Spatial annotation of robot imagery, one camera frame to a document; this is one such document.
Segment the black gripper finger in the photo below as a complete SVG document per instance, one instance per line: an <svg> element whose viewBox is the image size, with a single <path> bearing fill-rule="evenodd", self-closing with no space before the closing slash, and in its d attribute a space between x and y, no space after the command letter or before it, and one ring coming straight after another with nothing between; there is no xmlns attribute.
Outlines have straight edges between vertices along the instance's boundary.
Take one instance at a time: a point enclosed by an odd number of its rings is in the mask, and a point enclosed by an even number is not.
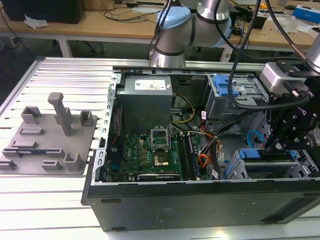
<svg viewBox="0 0 320 240"><path fill-rule="evenodd" d="M275 137L272 134L267 139L267 152L300 151L316 146L316 139L312 134L297 135L293 138Z"/></svg>
<svg viewBox="0 0 320 240"><path fill-rule="evenodd" d="M293 108L273 109L266 112L266 123L269 124L270 134L264 141L265 148L275 148L284 138L291 121Z"/></svg>

